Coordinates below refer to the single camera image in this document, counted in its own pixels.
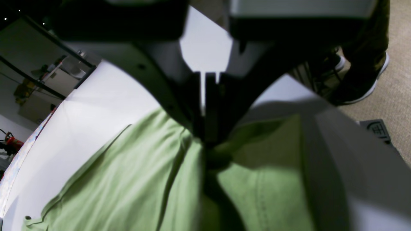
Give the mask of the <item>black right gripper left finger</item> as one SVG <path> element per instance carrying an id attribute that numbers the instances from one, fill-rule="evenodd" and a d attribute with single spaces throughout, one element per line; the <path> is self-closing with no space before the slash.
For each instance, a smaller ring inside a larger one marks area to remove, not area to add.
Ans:
<path id="1" fill-rule="evenodd" d="M 205 142 L 201 74 L 180 46 L 188 9 L 188 0 L 69 0 L 55 11 L 55 34 L 131 75 Z"/>

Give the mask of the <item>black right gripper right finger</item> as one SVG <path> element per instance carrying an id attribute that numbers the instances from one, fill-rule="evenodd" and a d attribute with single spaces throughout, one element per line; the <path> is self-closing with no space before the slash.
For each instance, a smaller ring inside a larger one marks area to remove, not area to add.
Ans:
<path id="1" fill-rule="evenodd" d="M 205 143 L 222 143 L 280 76 L 352 41 L 374 0 L 225 0 L 232 48 L 220 82 L 206 74 Z"/>

